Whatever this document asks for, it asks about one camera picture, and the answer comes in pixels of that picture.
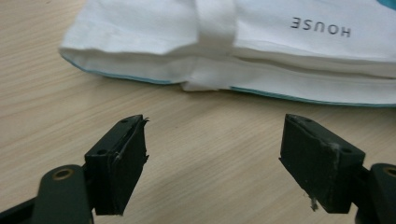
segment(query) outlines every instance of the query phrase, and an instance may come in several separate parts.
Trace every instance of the wood grain surface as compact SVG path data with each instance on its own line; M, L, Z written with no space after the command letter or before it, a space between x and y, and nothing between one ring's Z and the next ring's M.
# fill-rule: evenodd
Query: wood grain surface
M83 155L118 120L146 126L148 163L123 217L95 223L354 223L313 212L279 162L286 113L311 118L396 163L395 108L184 92L83 73L58 46L84 1L0 1L0 211L35 197L41 176Z

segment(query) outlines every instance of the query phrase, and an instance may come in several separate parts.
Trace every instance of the fabric strap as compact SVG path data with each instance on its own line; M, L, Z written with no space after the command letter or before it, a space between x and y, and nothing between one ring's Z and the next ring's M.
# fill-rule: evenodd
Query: fabric strap
M198 44L211 53L227 55L236 35L234 0L195 0L198 20Z

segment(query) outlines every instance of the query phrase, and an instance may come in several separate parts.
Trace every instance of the black mechanical arm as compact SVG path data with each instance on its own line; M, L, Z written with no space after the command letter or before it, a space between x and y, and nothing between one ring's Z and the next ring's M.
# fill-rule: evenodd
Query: black mechanical arm
M2 224L93 223L97 215L122 215L146 155L144 126L137 115L120 120L86 154L85 164L46 173L37 196L0 213Z
M356 223L396 223L396 166L364 168L365 153L311 119L286 115L280 160L328 213L359 207Z

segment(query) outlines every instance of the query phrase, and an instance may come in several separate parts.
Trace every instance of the white fabric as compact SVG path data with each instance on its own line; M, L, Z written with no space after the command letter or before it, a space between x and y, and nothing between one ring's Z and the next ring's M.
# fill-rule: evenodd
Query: white fabric
M88 0L60 52L187 91L396 105L395 37L396 10L374 0Z

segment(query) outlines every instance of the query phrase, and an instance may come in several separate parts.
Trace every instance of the screw hole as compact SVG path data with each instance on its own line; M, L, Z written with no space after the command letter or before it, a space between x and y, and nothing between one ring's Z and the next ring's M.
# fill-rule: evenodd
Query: screw hole
M341 151L343 151L345 153L352 153L352 150L349 148L342 148Z
M385 173L387 173L388 175L391 175L393 177L396 177L396 169L393 167L386 167Z
M100 149L99 151L96 152L98 155L105 155L107 153L107 150L105 149Z
M69 169L69 168L62 169L62 170L55 172L52 175L52 179L63 180L63 179L70 177L73 173L74 173L74 171L72 169Z

